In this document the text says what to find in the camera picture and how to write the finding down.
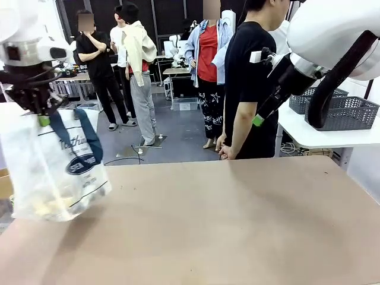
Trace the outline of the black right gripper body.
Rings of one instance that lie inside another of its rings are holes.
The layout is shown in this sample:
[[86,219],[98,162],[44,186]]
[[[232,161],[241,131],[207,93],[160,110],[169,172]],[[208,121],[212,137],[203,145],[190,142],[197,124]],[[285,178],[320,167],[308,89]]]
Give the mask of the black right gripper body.
[[315,81],[316,65],[297,54],[272,55],[268,76],[272,95],[302,95]]

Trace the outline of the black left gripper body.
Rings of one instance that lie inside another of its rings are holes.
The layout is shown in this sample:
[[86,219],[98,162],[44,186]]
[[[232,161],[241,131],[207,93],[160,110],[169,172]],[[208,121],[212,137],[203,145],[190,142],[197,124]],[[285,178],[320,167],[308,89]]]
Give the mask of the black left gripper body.
[[5,94],[22,109],[37,115],[51,115],[57,110],[57,94],[50,87],[19,89],[12,86]]

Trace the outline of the person's right hand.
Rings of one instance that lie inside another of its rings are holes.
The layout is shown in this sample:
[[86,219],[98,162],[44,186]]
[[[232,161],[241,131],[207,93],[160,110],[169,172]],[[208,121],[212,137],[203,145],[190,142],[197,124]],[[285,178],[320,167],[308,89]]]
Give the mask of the person's right hand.
[[234,160],[237,156],[234,149],[227,145],[222,146],[219,151],[219,155],[222,160]]

